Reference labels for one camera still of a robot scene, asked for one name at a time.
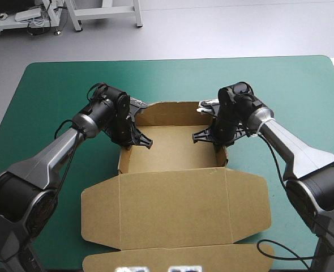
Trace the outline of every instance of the white cart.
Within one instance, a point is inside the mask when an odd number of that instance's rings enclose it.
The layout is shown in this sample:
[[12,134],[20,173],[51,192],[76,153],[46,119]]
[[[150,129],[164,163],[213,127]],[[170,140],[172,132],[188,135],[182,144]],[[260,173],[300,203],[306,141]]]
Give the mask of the white cart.
[[[60,24],[60,16],[62,9],[56,9],[58,6],[64,5],[64,0],[57,0],[52,1],[50,4],[50,0],[42,0],[44,6],[48,8],[48,15],[50,18],[49,20],[45,20],[45,24],[43,27],[48,28],[50,27],[57,27]],[[15,21],[15,14],[9,14],[8,18],[6,20],[0,20],[0,32],[5,29],[14,29],[14,28],[27,28],[29,26],[28,23],[21,23]]]

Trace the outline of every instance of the metal stand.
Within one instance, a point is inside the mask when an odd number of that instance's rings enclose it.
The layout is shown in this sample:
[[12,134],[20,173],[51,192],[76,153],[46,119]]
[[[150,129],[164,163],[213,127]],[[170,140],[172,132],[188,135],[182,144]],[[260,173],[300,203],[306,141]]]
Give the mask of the metal stand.
[[103,0],[102,7],[84,8],[78,10],[74,0],[65,0],[70,18],[76,31],[82,31],[82,20],[105,19],[115,17],[135,16],[137,27],[142,27],[142,15],[140,13],[139,0],[133,0],[132,6],[113,7],[113,0]]

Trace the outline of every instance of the cardboard box wall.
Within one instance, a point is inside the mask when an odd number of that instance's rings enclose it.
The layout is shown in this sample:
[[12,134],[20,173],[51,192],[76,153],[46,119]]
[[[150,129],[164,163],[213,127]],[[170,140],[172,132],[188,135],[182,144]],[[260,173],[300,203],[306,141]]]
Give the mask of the cardboard box wall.
[[122,250],[88,256],[85,272],[123,266],[167,272],[173,265],[268,271],[272,260],[256,245],[233,244],[271,225],[266,181],[226,169],[224,148],[193,144],[192,133],[211,123],[197,106],[148,107],[136,122],[152,148],[122,150],[120,175],[82,193],[83,238]]

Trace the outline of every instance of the white object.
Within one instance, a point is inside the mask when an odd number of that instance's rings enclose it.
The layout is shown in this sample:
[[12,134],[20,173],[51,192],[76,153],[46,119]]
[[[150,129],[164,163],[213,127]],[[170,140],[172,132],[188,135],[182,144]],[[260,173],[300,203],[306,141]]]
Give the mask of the white object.
[[115,272],[149,272],[147,267],[118,267]]
[[102,7],[99,8],[83,8],[78,10],[74,0],[65,0],[70,18],[76,31],[83,30],[81,20],[105,19],[115,17],[135,16],[137,27],[141,27],[142,15],[140,12],[139,0],[133,0],[132,6],[113,7],[113,0],[102,0]]
[[15,15],[15,21],[21,22],[23,20],[33,19],[41,16],[41,8],[37,7],[31,10],[25,10],[22,12],[18,12]]
[[202,266],[171,266],[168,272],[203,272]]

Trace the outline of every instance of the brown cardboard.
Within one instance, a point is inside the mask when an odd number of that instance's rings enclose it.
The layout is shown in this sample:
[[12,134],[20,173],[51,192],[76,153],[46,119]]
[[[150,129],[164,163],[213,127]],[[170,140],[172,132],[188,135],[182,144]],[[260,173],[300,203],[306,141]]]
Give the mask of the brown cardboard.
[[[233,244],[271,225],[265,179],[225,168],[226,149],[193,144],[211,117],[197,102],[165,102],[136,117],[150,150],[122,150],[119,175],[82,193],[82,236],[120,252],[88,256],[85,272],[201,265],[204,272],[266,272],[256,245]],[[263,249],[273,254],[270,246]]]
[[163,102],[149,106],[137,115],[138,128],[153,139],[150,150],[132,146],[122,150],[120,173],[222,167],[226,149],[214,150],[211,143],[193,143],[192,134],[205,129],[211,117],[196,111],[197,102]]
[[[262,249],[273,254],[268,245]],[[256,245],[215,245],[177,249],[126,250],[88,256],[83,261],[87,272],[114,272],[121,266],[146,266],[150,272],[167,272],[177,265],[199,265],[204,272],[268,272],[272,260],[256,250]]]
[[270,226],[267,192],[224,167],[121,174],[83,192],[82,236],[122,250],[232,244]]

